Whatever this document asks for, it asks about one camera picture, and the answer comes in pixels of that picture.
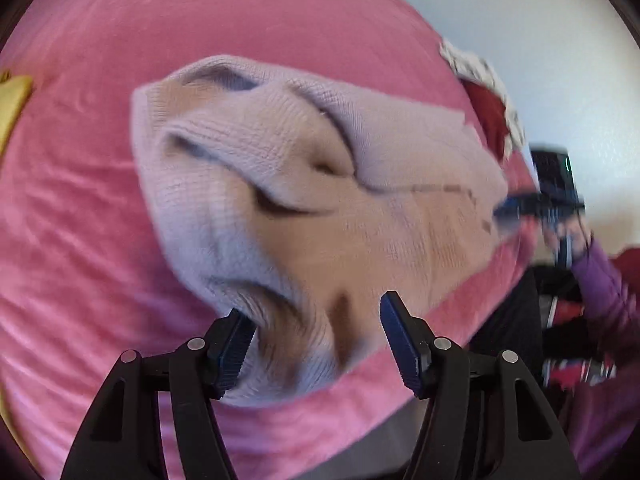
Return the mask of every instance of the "pink blanket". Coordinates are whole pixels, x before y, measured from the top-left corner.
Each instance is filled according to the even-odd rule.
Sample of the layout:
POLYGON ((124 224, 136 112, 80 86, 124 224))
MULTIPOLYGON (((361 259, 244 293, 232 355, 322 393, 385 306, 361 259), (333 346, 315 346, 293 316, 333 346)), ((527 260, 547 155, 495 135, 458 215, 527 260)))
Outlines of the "pink blanket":
MULTIPOLYGON (((152 232, 129 146, 132 90, 226 53, 458 108, 479 129, 439 42, 402 0, 34 2, 0 54, 0 65, 36 85, 0 173, 0 380, 46 479, 59 476, 124 349, 169 351, 212 321, 152 232)), ((531 185, 519 155, 505 171, 512 189, 531 185)), ((534 238, 527 226, 500 247, 431 312, 434 331, 467 341, 519 279, 534 238)), ((215 411, 239 478, 275 480, 333 456, 409 398, 384 350, 297 402, 215 411)))

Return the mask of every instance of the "red fabric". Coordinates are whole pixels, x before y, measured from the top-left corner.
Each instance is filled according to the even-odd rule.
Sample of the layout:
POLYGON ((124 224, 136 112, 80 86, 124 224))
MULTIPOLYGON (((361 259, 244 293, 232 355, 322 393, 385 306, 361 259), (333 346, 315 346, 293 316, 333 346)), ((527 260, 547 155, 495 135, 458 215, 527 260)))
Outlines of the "red fabric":
MULTIPOLYGON (((0 173, 0 380, 43 476, 57 479, 98 387, 127 348, 174 350, 213 319, 158 248, 129 146, 134 88, 214 54, 284 64, 458 108, 479 129, 440 37, 402 0, 36 0, 0 54, 34 77, 0 173)), ((402 132, 390 132, 401 136, 402 132)), ((520 155, 510 189, 531 189, 520 155)), ((431 312, 466 342, 520 279, 536 225, 431 312)), ((360 439, 411 397, 383 349, 289 404, 215 403, 241 480, 291 478, 360 439)), ((163 416, 168 403, 161 399, 163 416)), ((172 478, 181 476, 163 418, 172 478)))
POLYGON ((629 247, 611 263, 620 271, 623 281, 636 296, 640 294, 640 247, 629 247))
POLYGON ((504 158, 504 139, 509 135, 509 129, 504 120, 502 100, 485 86, 466 79, 461 79, 460 82, 478 116, 487 148, 495 155, 496 159, 502 161, 504 158))

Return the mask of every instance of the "person's arm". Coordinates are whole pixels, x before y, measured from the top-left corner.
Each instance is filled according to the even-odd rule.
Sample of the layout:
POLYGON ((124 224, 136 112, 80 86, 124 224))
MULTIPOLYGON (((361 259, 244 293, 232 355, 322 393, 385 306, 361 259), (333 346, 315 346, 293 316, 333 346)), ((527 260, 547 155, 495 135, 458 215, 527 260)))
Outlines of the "person's arm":
MULTIPOLYGON (((635 295, 629 293, 601 245, 592 240, 584 219, 569 220, 559 234, 572 237, 575 261, 572 272, 580 285, 591 339, 613 357, 618 367, 637 360, 640 316, 635 295)), ((558 243, 553 234, 545 233, 545 238, 551 247, 558 243)))

